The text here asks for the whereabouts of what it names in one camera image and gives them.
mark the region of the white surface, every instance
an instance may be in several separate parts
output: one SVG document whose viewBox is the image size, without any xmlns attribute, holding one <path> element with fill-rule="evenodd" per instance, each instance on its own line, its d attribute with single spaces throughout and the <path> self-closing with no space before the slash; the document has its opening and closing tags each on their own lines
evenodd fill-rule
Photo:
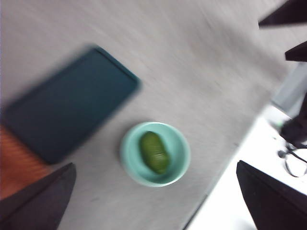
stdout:
<svg viewBox="0 0 307 230">
<path fill-rule="evenodd" d="M 284 140 L 270 125 L 288 119 L 269 106 L 257 118 L 220 180 L 208 196 L 188 230 L 253 230 L 256 229 L 245 205 L 236 177 L 236 164 L 243 160 L 277 180 L 307 194 L 307 176 L 294 178 L 284 168 L 277 151 L 284 149 Z"/>
</svg>

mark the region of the table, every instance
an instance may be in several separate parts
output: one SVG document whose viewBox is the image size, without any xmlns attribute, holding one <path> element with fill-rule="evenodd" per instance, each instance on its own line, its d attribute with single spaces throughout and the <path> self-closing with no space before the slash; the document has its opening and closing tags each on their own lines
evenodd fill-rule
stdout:
<svg viewBox="0 0 307 230">
<path fill-rule="evenodd" d="M 61 164 L 76 164 L 77 181 L 59 230 L 185 226 L 295 65 L 283 52 L 293 38 L 306 37 L 304 28 L 299 35 L 287 28 L 260 31 L 258 18 L 269 7 L 275 2 L 1 2 L 2 105 L 89 42 L 142 80 L 142 90 Z M 121 138 L 144 121 L 176 127 L 191 146 L 191 165 L 173 185 L 138 185 L 120 165 Z"/>
</svg>

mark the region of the light blue bowl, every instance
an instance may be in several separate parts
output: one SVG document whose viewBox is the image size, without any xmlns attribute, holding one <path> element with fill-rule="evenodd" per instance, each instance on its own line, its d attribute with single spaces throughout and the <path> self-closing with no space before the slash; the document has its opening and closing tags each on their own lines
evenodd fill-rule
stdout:
<svg viewBox="0 0 307 230">
<path fill-rule="evenodd" d="M 160 136 L 170 155 L 170 165 L 162 175 L 150 170 L 142 159 L 139 141 L 147 131 Z M 135 181 L 149 187 L 162 187 L 179 180 L 187 171 L 190 149 L 184 136 L 174 127 L 160 122 L 145 122 L 130 129 L 123 138 L 121 161 L 127 173 Z"/>
</svg>

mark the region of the bowl rim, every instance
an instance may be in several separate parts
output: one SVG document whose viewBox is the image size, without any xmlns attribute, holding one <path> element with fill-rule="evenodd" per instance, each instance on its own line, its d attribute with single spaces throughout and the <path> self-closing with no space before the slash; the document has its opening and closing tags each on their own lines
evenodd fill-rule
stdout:
<svg viewBox="0 0 307 230">
<path fill-rule="evenodd" d="M 125 150 L 127 149 L 127 145 L 129 144 L 130 138 L 132 137 L 131 134 L 133 132 L 135 132 L 136 130 L 140 129 L 141 127 L 143 127 L 143 126 L 152 125 L 152 124 L 164 125 L 164 126 L 170 128 L 171 130 L 173 130 L 179 136 L 180 141 L 182 141 L 184 152 L 185 152 L 185 155 L 187 157 L 187 160 L 184 161 L 184 164 L 183 164 L 183 167 L 182 167 L 182 170 L 180 171 L 180 173 L 176 176 L 176 178 L 174 180 L 167 182 L 167 183 L 155 183 L 155 182 L 148 181 L 148 180 L 144 179 L 143 177 L 138 176 L 137 174 L 132 172 L 132 170 L 125 163 Z M 167 186 L 167 185 L 170 185 L 170 184 L 178 181 L 186 173 L 186 171 L 189 168 L 190 161 L 191 161 L 191 152 L 190 152 L 190 147 L 189 147 L 188 141 L 186 140 L 186 138 L 183 136 L 183 134 L 178 129 L 176 129 L 175 127 L 173 127 L 169 124 L 166 124 L 166 123 L 149 121 L 149 122 L 142 122 L 142 123 L 139 123 L 139 124 L 133 126 L 125 134 L 125 136 L 123 137 L 123 139 L 121 141 L 121 145 L 120 145 L 120 161 L 121 161 L 121 164 L 123 165 L 125 171 L 127 172 L 127 174 L 134 181 L 136 181 L 139 184 L 142 184 L 144 186 L 148 186 L 148 187 L 163 187 L 163 186 Z"/>
</svg>

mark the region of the avocado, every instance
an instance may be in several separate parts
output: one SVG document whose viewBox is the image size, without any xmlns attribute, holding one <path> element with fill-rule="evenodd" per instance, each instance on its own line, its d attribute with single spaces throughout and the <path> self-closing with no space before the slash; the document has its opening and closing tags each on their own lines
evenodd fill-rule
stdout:
<svg viewBox="0 0 307 230">
<path fill-rule="evenodd" d="M 140 138 L 140 149 L 145 164 L 155 173 L 164 174 L 170 163 L 170 157 L 161 138 L 148 131 Z"/>
</svg>

